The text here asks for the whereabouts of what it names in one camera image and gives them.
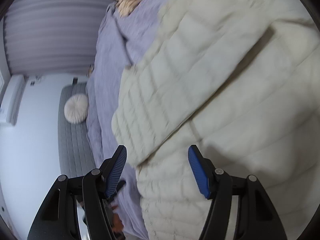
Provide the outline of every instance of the air conditioner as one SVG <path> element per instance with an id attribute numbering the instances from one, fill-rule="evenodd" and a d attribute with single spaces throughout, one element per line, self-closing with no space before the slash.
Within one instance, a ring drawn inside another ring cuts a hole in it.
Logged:
<path id="1" fill-rule="evenodd" d="M 14 126 L 17 121 L 18 108 L 25 87 L 23 75 L 13 75 L 5 90 L 0 105 L 0 125 Z"/>

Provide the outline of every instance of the pillow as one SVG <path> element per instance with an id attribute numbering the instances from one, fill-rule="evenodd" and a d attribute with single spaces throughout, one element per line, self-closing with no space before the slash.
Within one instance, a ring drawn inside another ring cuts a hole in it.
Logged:
<path id="1" fill-rule="evenodd" d="M 76 94 L 66 102 L 64 116 L 70 123 L 81 123 L 87 118 L 88 105 L 88 98 L 85 94 Z"/>

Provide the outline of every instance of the purple fabric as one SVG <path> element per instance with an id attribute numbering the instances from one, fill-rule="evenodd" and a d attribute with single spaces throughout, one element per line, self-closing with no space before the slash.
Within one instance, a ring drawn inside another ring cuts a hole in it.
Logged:
<path id="1" fill-rule="evenodd" d="M 88 138 L 97 167 L 104 159 L 110 158 L 118 146 L 111 130 L 111 119 L 118 107 L 122 71 L 125 66 L 141 60 L 150 47 L 158 27 L 158 11 L 165 2 L 167 0 L 143 0 L 128 17 L 121 18 L 115 4 L 111 4 L 102 20 L 95 70 L 87 83 Z M 122 178 L 127 184 L 118 195 L 117 212 L 124 231 L 148 239 L 135 171 L 130 165 L 125 165 Z"/>

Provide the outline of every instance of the pleated curtain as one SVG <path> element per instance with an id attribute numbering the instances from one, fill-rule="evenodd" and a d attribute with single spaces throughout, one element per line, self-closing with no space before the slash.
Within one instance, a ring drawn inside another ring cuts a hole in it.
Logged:
<path id="1" fill-rule="evenodd" d="M 4 18 L 12 74 L 87 73 L 112 0 L 15 0 Z"/>

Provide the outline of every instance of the gray headboard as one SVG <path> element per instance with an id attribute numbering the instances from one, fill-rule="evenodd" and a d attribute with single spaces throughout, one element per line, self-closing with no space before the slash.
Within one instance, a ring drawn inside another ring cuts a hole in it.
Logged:
<path id="1" fill-rule="evenodd" d="M 61 174 L 69 178 L 83 176 L 96 167 L 87 139 L 86 122 L 71 124 L 64 116 L 66 101 L 75 94 L 85 94 L 86 83 L 62 89 L 58 113 L 58 144 Z"/>

